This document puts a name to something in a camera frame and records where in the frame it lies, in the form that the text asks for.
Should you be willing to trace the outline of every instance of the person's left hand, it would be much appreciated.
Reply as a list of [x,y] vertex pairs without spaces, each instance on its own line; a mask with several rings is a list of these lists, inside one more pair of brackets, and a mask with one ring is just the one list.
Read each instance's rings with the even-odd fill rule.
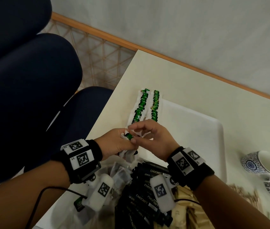
[[99,145],[104,161],[109,156],[119,153],[122,150],[137,150],[138,146],[129,140],[122,139],[120,135],[125,132],[125,128],[114,128],[94,141]]

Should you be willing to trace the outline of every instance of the wooden rail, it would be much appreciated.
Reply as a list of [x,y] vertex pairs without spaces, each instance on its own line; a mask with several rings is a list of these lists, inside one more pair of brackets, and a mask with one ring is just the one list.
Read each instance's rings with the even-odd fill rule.
[[60,14],[57,14],[57,13],[55,13],[55,12],[52,12],[51,18],[52,18],[53,20],[55,20],[55,21],[58,21],[58,22],[61,22],[61,23],[66,24],[66,25],[69,25],[69,26],[71,26],[71,27],[74,27],[74,28],[76,28],[76,29],[85,31],[85,32],[87,32],[87,33],[89,33],[89,34],[92,34],[92,35],[97,36],[97,37],[99,37],[99,38],[103,38],[103,39],[105,39],[105,40],[107,40],[107,41],[109,41],[109,42],[113,42],[113,43],[115,43],[115,44],[117,44],[117,45],[120,45],[120,46],[122,46],[122,47],[128,48],[128,49],[130,49],[130,50],[133,50],[133,51],[142,50],[142,51],[144,51],[144,52],[147,52],[147,53],[149,53],[149,54],[155,55],[155,56],[160,57],[160,58],[162,58],[162,59],[171,61],[171,62],[176,63],[176,64],[178,64],[178,65],[181,65],[181,66],[184,66],[184,67],[189,68],[189,69],[191,69],[191,70],[194,70],[194,71],[197,71],[197,72],[199,72],[199,73],[202,73],[202,74],[204,74],[204,75],[213,77],[213,78],[215,78],[215,79],[217,79],[217,80],[221,80],[221,81],[223,81],[223,82],[225,82],[225,83],[231,84],[231,85],[236,86],[236,87],[238,87],[238,88],[242,88],[242,89],[247,90],[247,91],[249,91],[249,92],[252,92],[252,93],[255,93],[255,94],[257,94],[257,95],[260,95],[260,96],[263,96],[263,97],[265,97],[265,98],[270,99],[270,95],[268,95],[268,94],[266,94],[266,93],[257,91],[257,90],[255,90],[255,89],[249,88],[249,87],[244,86],[244,85],[242,85],[242,84],[238,84],[238,83],[232,82],[232,81],[230,81],[230,80],[228,80],[228,79],[225,79],[225,78],[222,78],[222,77],[220,77],[220,76],[217,76],[217,75],[214,75],[214,74],[212,74],[212,73],[209,73],[209,72],[207,72],[207,71],[198,69],[198,68],[196,68],[196,67],[194,67],[194,66],[190,66],[190,65],[188,65],[188,64],[186,64],[186,63],[183,63],[183,62],[181,62],[181,61],[178,61],[178,60],[175,60],[175,59],[173,59],[173,58],[167,57],[167,56],[162,55],[162,54],[160,54],[160,53],[157,53],[157,52],[155,52],[155,51],[152,51],[152,50],[149,50],[149,49],[144,48],[144,47],[142,47],[142,46],[136,45],[136,44],[134,44],[134,43],[128,42],[128,41],[126,41],[126,40],[124,40],[124,39],[118,38],[118,37],[116,37],[116,36],[114,36],[114,35],[108,34],[108,33],[103,32],[103,31],[101,31],[101,30],[97,30],[97,29],[92,28],[92,27],[90,27],[90,26],[87,26],[87,25],[85,25],[85,24],[83,24],[83,23],[77,22],[77,21],[75,21],[75,20],[73,20],[73,19],[67,18],[67,17],[65,17],[65,16],[63,16],[63,15],[60,15]]

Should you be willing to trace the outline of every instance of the office chair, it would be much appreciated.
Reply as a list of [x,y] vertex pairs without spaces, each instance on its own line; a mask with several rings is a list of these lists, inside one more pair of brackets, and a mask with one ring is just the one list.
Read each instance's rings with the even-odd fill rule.
[[74,48],[38,34],[51,12],[50,0],[0,0],[0,183],[85,139],[112,94],[89,87],[74,95],[82,80]]

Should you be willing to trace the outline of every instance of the hand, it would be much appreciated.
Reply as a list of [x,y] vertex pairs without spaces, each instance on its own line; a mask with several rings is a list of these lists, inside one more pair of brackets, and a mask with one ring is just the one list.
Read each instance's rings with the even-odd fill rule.
[[125,128],[114,128],[94,141],[99,145],[104,161],[111,155],[122,150],[137,150],[138,145],[132,144],[129,140],[122,139],[120,135],[125,132]]
[[170,154],[179,147],[169,131],[154,120],[139,121],[128,126],[135,132],[142,130],[142,135],[150,132],[145,137],[133,137],[131,142],[151,151],[156,157],[167,161]]

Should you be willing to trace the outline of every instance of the black wristband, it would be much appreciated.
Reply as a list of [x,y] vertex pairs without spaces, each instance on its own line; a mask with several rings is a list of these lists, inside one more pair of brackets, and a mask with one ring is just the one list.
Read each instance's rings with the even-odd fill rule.
[[[208,165],[206,165],[205,162],[198,165],[188,154],[183,151],[183,149],[183,147],[177,148],[168,157],[168,170],[173,179],[178,181],[180,186],[187,185],[192,191],[194,191],[206,177],[213,175],[214,171]],[[186,161],[193,167],[193,170],[186,175],[182,173],[178,165],[172,159],[172,157],[179,152],[182,153],[182,155],[186,158]]]
[[103,156],[99,145],[94,140],[87,140],[86,142],[88,144],[89,149],[92,151],[95,161],[89,162],[87,165],[84,165],[76,170],[72,168],[70,162],[70,157],[73,156],[72,153],[68,155],[64,150],[61,150],[58,153],[51,156],[51,160],[63,163],[68,173],[70,184],[82,183],[84,181],[83,177],[86,177],[88,174],[89,175],[93,174],[94,172],[92,171],[94,171],[95,169],[98,170],[97,167],[99,168],[101,167],[99,161],[102,160]]

